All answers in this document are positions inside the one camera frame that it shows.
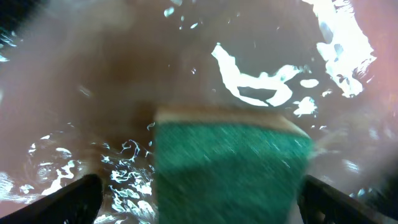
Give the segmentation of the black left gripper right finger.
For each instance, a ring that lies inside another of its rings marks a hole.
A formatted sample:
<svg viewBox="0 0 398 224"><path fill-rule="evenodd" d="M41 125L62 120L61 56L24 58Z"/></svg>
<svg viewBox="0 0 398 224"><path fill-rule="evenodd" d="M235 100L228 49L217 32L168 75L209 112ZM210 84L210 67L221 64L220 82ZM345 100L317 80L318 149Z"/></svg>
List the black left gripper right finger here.
<svg viewBox="0 0 398 224"><path fill-rule="evenodd" d="M312 175L305 176L297 205L304 224L397 223L397 214L361 203Z"/></svg>

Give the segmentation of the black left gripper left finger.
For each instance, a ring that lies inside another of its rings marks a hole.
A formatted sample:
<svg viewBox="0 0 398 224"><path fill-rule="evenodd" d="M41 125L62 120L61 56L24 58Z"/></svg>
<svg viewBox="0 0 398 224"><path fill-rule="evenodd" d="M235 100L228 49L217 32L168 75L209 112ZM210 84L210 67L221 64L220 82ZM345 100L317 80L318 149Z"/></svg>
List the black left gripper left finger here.
<svg viewBox="0 0 398 224"><path fill-rule="evenodd" d="M2 217L1 224L93 224L102 203L103 181L89 174Z"/></svg>

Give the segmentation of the green scrubbing sponge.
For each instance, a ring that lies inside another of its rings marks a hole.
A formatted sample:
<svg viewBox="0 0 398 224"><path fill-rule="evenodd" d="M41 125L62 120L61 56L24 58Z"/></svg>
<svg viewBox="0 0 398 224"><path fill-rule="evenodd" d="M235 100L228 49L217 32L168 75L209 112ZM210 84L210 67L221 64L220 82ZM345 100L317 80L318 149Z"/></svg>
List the green scrubbing sponge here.
<svg viewBox="0 0 398 224"><path fill-rule="evenodd" d="M281 115L163 107L155 114L160 223L285 223L313 141Z"/></svg>

